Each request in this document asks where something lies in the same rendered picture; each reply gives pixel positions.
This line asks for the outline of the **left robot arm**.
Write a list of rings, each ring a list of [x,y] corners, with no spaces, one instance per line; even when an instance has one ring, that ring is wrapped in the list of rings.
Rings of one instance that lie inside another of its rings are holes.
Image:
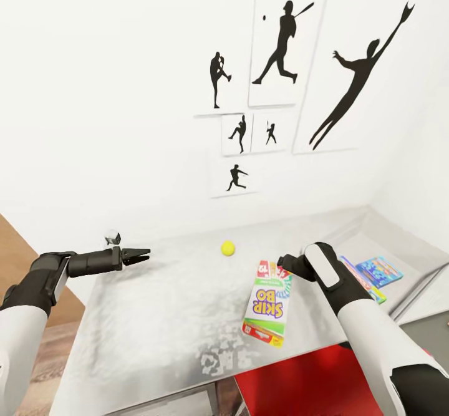
[[[110,229],[103,251],[40,254],[18,285],[6,291],[0,307],[0,416],[13,416],[29,387],[44,328],[67,279],[122,270],[146,261],[151,249],[120,249],[121,236]]]

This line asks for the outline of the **board game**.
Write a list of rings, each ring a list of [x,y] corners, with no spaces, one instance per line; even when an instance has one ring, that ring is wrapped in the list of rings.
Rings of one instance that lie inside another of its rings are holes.
[[[387,300],[384,294],[382,294],[379,289],[377,289],[366,277],[365,275],[354,267],[354,265],[349,262],[349,260],[344,256],[337,257],[338,260],[342,261],[348,270],[356,277],[356,279],[363,285],[367,292],[374,298],[378,304],[382,304]]]
[[[403,278],[403,274],[384,257],[376,257],[357,265],[365,277],[377,288],[380,289],[388,284]]]
[[[282,347],[285,338],[292,273],[277,263],[261,259],[243,321],[244,333]],[[267,334],[261,338],[255,331]]]

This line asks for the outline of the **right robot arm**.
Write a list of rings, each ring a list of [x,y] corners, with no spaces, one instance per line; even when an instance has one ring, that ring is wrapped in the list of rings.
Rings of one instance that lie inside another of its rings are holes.
[[[374,301],[328,244],[302,246],[277,263],[317,281],[384,416],[449,416],[449,375]]]

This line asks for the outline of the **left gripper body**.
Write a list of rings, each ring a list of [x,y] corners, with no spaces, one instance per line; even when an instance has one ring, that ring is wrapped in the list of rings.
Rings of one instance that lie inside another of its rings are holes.
[[[119,264],[120,246],[114,246],[113,249],[90,252],[87,256],[87,274],[96,275],[107,273],[107,271],[122,270],[122,264]]]

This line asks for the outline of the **tennis ball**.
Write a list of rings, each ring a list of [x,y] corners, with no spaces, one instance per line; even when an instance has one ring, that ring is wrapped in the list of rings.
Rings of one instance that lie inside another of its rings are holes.
[[[225,256],[232,256],[234,254],[234,252],[235,252],[235,245],[231,241],[225,241],[221,245],[221,252]]]

